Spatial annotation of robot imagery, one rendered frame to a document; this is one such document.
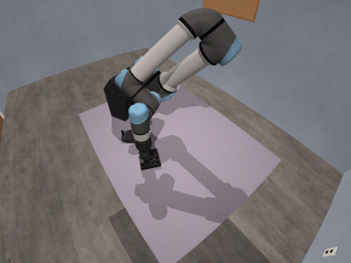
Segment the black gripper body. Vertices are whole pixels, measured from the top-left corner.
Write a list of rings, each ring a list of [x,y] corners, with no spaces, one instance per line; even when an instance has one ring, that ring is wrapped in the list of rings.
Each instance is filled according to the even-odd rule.
[[[126,130],[122,132],[122,142],[125,143],[136,143],[135,146],[139,150],[140,159],[148,160],[150,158],[150,148],[152,146],[151,135],[149,130],[148,133],[144,135],[136,135],[132,130]]]

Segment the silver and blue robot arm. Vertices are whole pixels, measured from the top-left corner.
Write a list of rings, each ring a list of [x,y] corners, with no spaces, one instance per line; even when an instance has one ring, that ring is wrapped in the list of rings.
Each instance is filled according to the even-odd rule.
[[[159,67],[189,40],[200,38],[199,48],[167,72]],[[223,66],[242,49],[238,37],[213,9],[194,9],[185,13],[161,40],[144,56],[124,69],[114,82],[134,102],[129,108],[132,132],[144,135],[150,130],[150,120],[161,101],[176,93],[179,84],[208,65]],[[149,78],[148,78],[149,77]],[[150,91],[148,91],[143,85]]]

